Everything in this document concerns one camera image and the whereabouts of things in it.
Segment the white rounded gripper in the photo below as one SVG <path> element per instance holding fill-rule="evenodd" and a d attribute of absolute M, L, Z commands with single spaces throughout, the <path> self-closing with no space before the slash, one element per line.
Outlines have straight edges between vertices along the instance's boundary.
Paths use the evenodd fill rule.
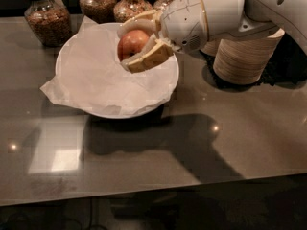
<path fill-rule="evenodd" d="M 117 35 L 122 37 L 134 30 L 142 30 L 151 36 L 139 53 L 124 59 L 121 65 L 131 73 L 139 73 L 167 61 L 174 53 L 172 46 L 177 52 L 189 54 L 205 45 L 204 5 L 201 0 L 174 0 L 164 12 L 144 11 L 122 23 Z M 165 38 L 155 36 L 160 30 Z"/>

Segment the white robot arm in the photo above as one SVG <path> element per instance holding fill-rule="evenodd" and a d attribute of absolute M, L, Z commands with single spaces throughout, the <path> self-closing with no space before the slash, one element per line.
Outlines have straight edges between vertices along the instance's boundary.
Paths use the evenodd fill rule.
<path fill-rule="evenodd" d="M 131 73 L 152 69 L 174 53 L 188 54 L 214 39 L 258 39 L 283 29 L 307 54 L 307 0 L 175 0 L 164 11 L 145 11 L 118 30 L 150 34 L 149 42 L 121 61 Z"/>

